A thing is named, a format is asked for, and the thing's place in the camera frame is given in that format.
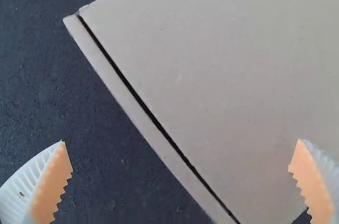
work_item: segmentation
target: corrugated cardboard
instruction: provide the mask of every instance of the corrugated cardboard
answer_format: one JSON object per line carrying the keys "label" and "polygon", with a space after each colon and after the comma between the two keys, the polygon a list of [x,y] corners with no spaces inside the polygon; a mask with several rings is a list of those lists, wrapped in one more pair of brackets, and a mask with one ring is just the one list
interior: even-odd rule
{"label": "corrugated cardboard", "polygon": [[298,138],[339,158],[338,0],[97,0],[66,27],[218,223],[291,223]]}

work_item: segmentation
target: dark pavement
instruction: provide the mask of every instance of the dark pavement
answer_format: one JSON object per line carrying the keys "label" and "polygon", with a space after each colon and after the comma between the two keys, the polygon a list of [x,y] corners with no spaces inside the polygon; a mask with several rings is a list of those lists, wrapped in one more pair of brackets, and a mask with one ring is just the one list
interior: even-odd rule
{"label": "dark pavement", "polygon": [[54,223],[211,223],[64,27],[92,1],[0,0],[0,183],[62,139],[74,173]]}

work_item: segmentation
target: cardboard box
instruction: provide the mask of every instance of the cardboard box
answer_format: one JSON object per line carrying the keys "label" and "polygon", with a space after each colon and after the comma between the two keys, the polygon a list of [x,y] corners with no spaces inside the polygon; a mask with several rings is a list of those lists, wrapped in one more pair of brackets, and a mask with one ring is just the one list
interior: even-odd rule
{"label": "cardboard box", "polygon": [[337,15],[337,0],[97,0],[64,23],[215,222],[285,224],[305,208],[297,139],[339,159]]}

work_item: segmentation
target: cardboard box flap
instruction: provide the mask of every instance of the cardboard box flap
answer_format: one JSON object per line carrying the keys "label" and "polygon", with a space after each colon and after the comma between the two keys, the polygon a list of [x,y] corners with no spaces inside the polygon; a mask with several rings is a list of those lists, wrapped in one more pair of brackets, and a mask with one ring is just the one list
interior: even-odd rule
{"label": "cardboard box flap", "polygon": [[337,0],[97,0],[80,10],[240,223],[291,223],[298,138],[339,158]]}

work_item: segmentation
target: box seam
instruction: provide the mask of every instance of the box seam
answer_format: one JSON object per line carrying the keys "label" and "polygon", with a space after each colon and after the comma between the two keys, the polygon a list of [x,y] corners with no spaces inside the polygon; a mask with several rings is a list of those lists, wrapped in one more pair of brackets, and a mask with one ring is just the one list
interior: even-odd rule
{"label": "box seam", "polygon": [[76,17],[79,19],[81,24],[83,25],[86,32],[91,36],[92,40],[94,41],[95,45],[100,49],[103,56],[106,58],[108,63],[111,65],[111,67],[114,69],[115,73],[119,76],[121,81],[125,84],[128,91],[132,94],[134,99],[137,101],[137,103],[140,105],[142,110],[146,113],[146,115],[150,118],[152,123],[155,125],[155,127],[159,130],[159,132],[164,136],[164,138],[167,140],[167,142],[172,146],[172,148],[175,150],[175,152],[179,155],[180,159],[184,161],[185,165],[190,169],[190,171],[194,174],[194,176],[200,181],[200,183],[207,189],[207,191],[212,195],[212,197],[219,203],[219,205],[227,212],[227,214],[232,218],[232,220],[236,224],[241,224],[239,220],[236,218],[236,216],[226,207],[226,205],[223,203],[221,198],[214,192],[214,190],[210,187],[210,185],[205,181],[205,179],[201,176],[201,174],[197,171],[197,169],[191,164],[189,159],[184,155],[184,153],[180,150],[179,146],[174,142],[172,137],[167,133],[167,131],[164,129],[164,127],[161,125],[161,123],[157,120],[157,118],[153,115],[153,113],[150,111],[150,109],[147,107],[146,103],[141,99],[141,97],[138,95],[138,93],[134,90],[132,85],[128,82],[124,74],[119,69],[118,65],[113,61],[113,59],[110,57],[108,52],[105,50],[105,48],[101,45],[98,38],[95,36],[91,28],[87,25],[85,20],[80,16],[79,13],[76,14]]}

